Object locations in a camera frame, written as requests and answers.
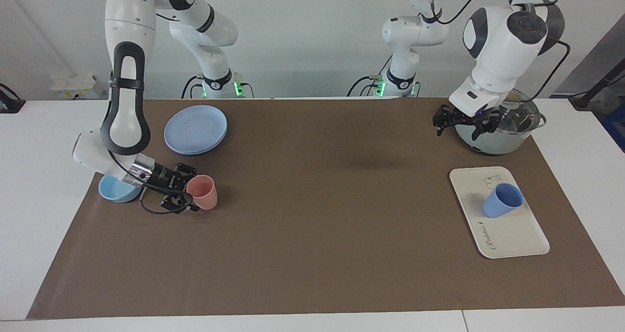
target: glass pot lid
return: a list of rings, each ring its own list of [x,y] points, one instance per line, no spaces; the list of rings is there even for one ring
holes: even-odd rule
[[[527,95],[514,89],[500,105],[501,122],[497,130],[506,134],[525,134],[536,129],[541,115]]]

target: electrical outlet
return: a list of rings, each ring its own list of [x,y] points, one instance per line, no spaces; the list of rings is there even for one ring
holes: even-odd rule
[[[50,89],[56,98],[64,100],[96,100],[104,94],[95,76],[55,78]]]

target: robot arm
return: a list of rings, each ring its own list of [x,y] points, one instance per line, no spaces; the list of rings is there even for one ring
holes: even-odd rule
[[[228,64],[218,47],[236,42],[236,26],[205,0],[107,0],[105,36],[113,67],[109,108],[100,133],[96,130],[81,133],[72,154],[78,163],[98,173],[162,192],[166,197],[161,205],[172,212],[186,208],[197,210],[181,196],[195,169],[178,164],[171,170],[141,154],[150,141],[150,130],[143,115],[143,91],[145,67],[154,47],[156,9],[178,11],[180,22],[172,25],[174,37],[183,39],[192,52],[200,48],[207,53],[206,56],[196,55],[205,80],[210,77],[223,80],[230,72],[224,68]],[[232,87],[228,94],[236,96],[234,85]]]
[[[381,96],[406,96],[413,85],[419,54],[415,47],[433,46],[443,43],[447,38],[449,28],[424,14],[431,10],[428,0],[410,0],[419,16],[404,16],[392,18],[384,23],[382,37],[384,42],[393,50],[391,67],[384,74]]]
[[[236,42],[236,25],[205,0],[106,0],[105,35],[113,72],[101,136],[107,149],[119,155],[138,154],[149,144],[143,90],[145,66],[156,36],[156,9],[178,12],[181,22],[172,24],[172,34],[196,55],[205,81],[222,83],[214,90],[224,90],[232,79],[225,54],[217,46]],[[221,98],[236,97],[234,90],[232,85]]]
[[[564,18],[547,0],[508,0],[509,7],[478,9],[467,22],[463,42],[476,66],[434,117],[440,135],[453,125],[474,125],[473,139],[494,132],[499,106],[534,59],[551,49],[564,31]]]
[[[196,57],[208,98],[238,98],[243,95],[240,78],[228,66],[220,47],[234,45],[239,35],[232,20],[205,0],[155,0],[156,8],[176,10],[178,21],[169,23],[174,39]]]

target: white table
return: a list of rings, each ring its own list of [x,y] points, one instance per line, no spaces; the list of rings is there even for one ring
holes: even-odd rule
[[[29,102],[0,115],[0,331],[623,331],[623,307],[20,321],[92,179],[71,158],[74,141],[101,123],[106,105]],[[538,147],[625,291],[625,154],[589,112],[563,100],[538,106],[549,119],[534,134]]]

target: blue plate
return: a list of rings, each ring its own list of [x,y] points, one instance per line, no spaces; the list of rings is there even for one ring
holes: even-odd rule
[[[113,176],[107,175],[100,180],[98,191],[102,198],[115,203],[128,203],[137,198],[139,193],[141,193],[141,187],[129,185]]]
[[[216,107],[197,105],[184,109],[165,126],[165,144],[183,155],[199,155],[217,147],[226,136],[226,115]]]

